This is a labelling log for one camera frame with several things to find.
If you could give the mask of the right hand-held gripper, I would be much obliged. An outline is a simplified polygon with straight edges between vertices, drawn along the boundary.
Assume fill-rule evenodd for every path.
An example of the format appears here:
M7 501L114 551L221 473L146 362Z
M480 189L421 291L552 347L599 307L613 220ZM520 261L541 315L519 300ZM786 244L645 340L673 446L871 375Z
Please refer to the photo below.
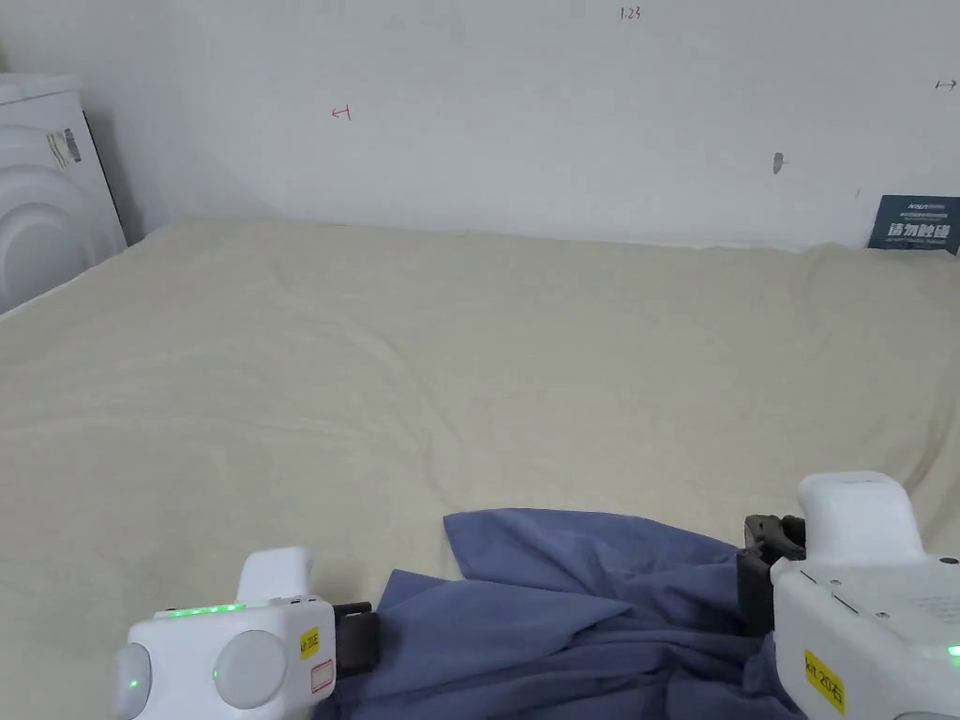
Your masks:
M807 476L798 502L747 516L736 558L739 607L791 701L809 719L957 718L957 556L925 550L883 473Z

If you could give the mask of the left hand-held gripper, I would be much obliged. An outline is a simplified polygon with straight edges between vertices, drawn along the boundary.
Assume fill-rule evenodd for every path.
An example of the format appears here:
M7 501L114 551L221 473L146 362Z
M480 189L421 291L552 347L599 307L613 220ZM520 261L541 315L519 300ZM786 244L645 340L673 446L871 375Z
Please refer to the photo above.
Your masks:
M310 589L304 547L255 552L231 603L171 608L134 624L116 656L116 719L308 719L339 680L381 661L368 602Z

